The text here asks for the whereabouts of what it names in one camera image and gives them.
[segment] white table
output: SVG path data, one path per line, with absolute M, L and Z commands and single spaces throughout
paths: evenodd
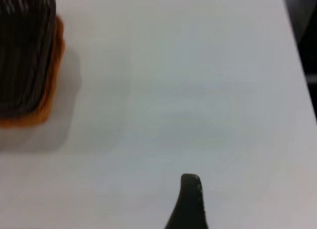
M 315 229 L 317 128 L 283 0 L 57 0 L 52 116 L 0 131 L 1 229 Z

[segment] black object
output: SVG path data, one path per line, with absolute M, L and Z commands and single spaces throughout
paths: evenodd
M 305 74 L 317 74 L 317 6 L 298 45 Z
M 202 183 L 197 175 L 182 175 L 178 200 L 165 229 L 208 229 Z
M 38 106 L 55 17 L 55 0 L 0 0 L 0 118 Z

